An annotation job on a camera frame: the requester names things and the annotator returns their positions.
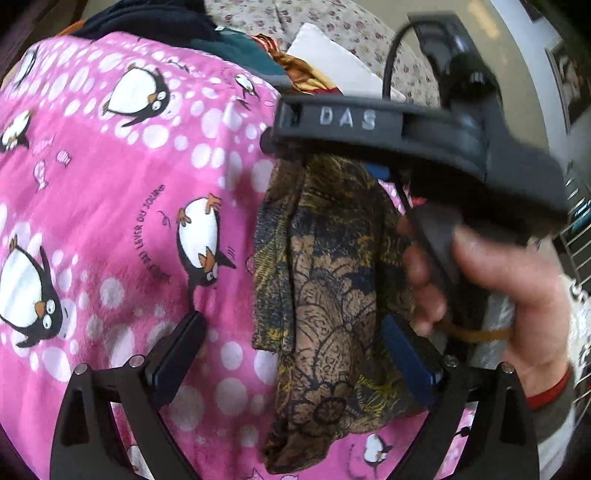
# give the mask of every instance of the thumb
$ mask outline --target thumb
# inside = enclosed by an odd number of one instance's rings
[[[538,252],[485,240],[463,225],[454,230],[453,255],[472,283],[522,306],[546,304],[561,287],[558,269]]]

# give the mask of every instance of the floral fabric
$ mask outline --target floral fabric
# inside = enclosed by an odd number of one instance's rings
[[[252,35],[270,35],[285,50],[304,23],[315,24],[379,77],[395,35],[379,18],[350,0],[206,0],[206,5],[220,25]],[[410,102],[439,105],[431,67],[404,43],[398,50],[392,86]]]

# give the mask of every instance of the red wristband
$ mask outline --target red wristband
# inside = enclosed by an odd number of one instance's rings
[[[570,368],[567,369],[562,379],[551,389],[539,393],[533,397],[526,398],[527,404],[529,405],[530,409],[532,411],[539,410],[548,403],[551,403],[554,400],[556,400],[556,398],[558,398],[558,396],[564,391],[564,387],[566,386],[566,382],[569,380],[569,376]]]

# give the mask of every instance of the green cloth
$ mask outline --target green cloth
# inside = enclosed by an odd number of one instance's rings
[[[219,28],[222,28],[220,30],[222,41],[195,38],[191,40],[191,48],[236,63],[243,69],[266,80],[278,90],[289,90],[293,86],[285,70],[275,63],[255,40],[238,30],[227,27]]]

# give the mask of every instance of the cartoon penguin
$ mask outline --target cartoon penguin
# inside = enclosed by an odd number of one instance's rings
[[[363,459],[365,460],[365,463],[373,467],[375,470],[375,468],[388,457],[388,452],[390,450],[392,450],[390,445],[385,445],[379,435],[372,433],[365,440]]]
[[[160,115],[166,110],[169,101],[170,90],[160,71],[156,69],[153,73],[132,63],[115,86],[111,98],[103,105],[103,115],[112,112],[134,117],[123,125],[131,127]]]
[[[19,88],[22,81],[27,78],[29,73],[31,73],[33,65],[35,65],[35,62],[37,61],[37,50],[38,48],[36,47],[29,48],[29,50],[27,50],[23,55],[21,65],[13,79],[14,88]]]
[[[220,250],[219,213],[222,200],[213,194],[190,202],[178,211],[177,247],[184,269],[189,275],[189,299],[197,286],[216,282],[218,268],[236,265]]]
[[[18,246],[15,235],[0,274],[0,320],[27,338],[20,348],[54,338],[63,320],[60,299],[51,283],[51,271],[43,247],[43,267]]]
[[[29,140],[26,137],[27,129],[31,123],[33,112],[25,110],[12,119],[6,130],[2,134],[0,141],[0,153],[6,153],[14,150],[17,145],[29,148]]]
[[[242,97],[244,98],[244,100],[242,98],[237,99],[238,102],[240,102],[242,106],[244,106],[244,108],[250,110],[250,107],[246,102],[246,94],[252,95],[256,97],[258,100],[261,100],[261,98],[258,96],[258,93],[256,92],[255,86],[248,79],[248,77],[242,73],[236,75],[234,79],[236,80],[236,83],[240,85],[240,87],[242,87]]]

